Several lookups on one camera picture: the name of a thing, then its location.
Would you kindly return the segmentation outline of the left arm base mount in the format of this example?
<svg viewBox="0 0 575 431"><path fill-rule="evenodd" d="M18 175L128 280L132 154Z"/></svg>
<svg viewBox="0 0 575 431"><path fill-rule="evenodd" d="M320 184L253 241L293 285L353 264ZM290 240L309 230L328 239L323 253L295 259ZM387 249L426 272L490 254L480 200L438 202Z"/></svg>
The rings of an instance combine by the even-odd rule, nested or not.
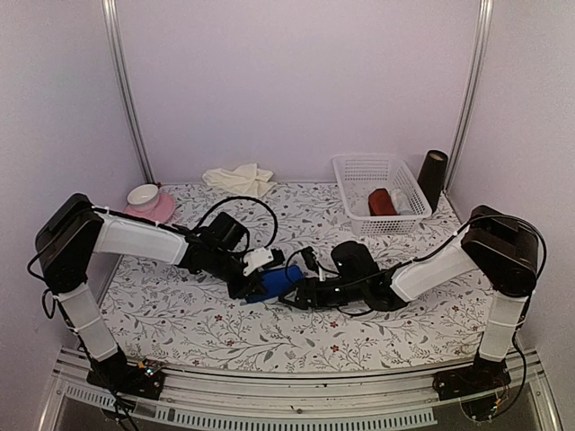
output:
<svg viewBox="0 0 575 431"><path fill-rule="evenodd" d="M111 358L95 361L86 381L110 393L132 395L149 400L159 400L164 388L162 371L148 372L147 368L130 365L126 360Z"/></svg>

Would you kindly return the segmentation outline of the cream cloth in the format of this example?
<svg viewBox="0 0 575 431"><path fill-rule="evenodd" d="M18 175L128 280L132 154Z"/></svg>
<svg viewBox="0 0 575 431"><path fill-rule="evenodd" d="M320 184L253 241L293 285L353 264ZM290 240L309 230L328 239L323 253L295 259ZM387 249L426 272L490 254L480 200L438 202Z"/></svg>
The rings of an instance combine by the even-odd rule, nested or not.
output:
<svg viewBox="0 0 575 431"><path fill-rule="evenodd" d="M236 196L262 198L276 185L273 175L272 171L259 168L257 163L248 163L232 171L223 168L207 170L202 174L202 180L209 187Z"/></svg>

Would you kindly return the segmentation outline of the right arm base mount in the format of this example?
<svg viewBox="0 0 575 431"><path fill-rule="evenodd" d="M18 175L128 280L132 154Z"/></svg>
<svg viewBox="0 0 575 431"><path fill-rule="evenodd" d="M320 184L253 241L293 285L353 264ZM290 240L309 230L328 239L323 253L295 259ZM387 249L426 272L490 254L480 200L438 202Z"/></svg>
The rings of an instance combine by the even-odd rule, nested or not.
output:
<svg viewBox="0 0 575 431"><path fill-rule="evenodd" d="M452 400L509 385L509 371L475 369L472 365L446 370L433 375L432 388L440 400Z"/></svg>

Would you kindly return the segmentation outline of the blue microfibre towel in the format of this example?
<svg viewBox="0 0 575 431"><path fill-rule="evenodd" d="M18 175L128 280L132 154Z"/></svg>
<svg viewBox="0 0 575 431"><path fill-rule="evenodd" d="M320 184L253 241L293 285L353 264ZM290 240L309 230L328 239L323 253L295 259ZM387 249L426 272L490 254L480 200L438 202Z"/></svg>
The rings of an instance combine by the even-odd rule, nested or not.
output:
<svg viewBox="0 0 575 431"><path fill-rule="evenodd" d="M284 295L295 284L305 277L297 265L291 265L287 269L273 269L261 272L261 282L266 289L264 294L248 296L246 303L258 303L268 299Z"/></svg>

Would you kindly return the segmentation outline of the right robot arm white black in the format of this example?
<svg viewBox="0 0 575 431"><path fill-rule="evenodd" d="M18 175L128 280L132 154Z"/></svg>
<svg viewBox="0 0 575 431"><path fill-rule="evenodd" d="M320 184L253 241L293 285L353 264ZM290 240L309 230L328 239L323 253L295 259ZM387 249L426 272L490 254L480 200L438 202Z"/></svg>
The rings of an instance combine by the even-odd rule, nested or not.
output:
<svg viewBox="0 0 575 431"><path fill-rule="evenodd" d="M362 302L373 311L394 312L453 278L480 270L496 295L464 383L471 391L484 391L499 377L546 257L544 238L530 223L478 206L434 251L388 269L378 267L364 244L342 242L332 250L337 277L291 280L279 300L299 310Z"/></svg>

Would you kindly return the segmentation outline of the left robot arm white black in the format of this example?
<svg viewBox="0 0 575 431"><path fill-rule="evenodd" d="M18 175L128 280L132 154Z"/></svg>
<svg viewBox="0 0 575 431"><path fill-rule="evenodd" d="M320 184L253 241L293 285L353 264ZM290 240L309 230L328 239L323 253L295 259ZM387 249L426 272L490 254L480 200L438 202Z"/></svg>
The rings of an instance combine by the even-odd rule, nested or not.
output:
<svg viewBox="0 0 575 431"><path fill-rule="evenodd" d="M95 253L130 255L204 271L228 285L231 298L262 292L260 268L272 262L272 251L260 247L236 250L247 230L221 213L210 226L168 226L157 221L96 207L80 193L72 195L36 237L41 279L60 311L84 343L100 377L115 390L127 389L133 370L112 336L87 281Z"/></svg>

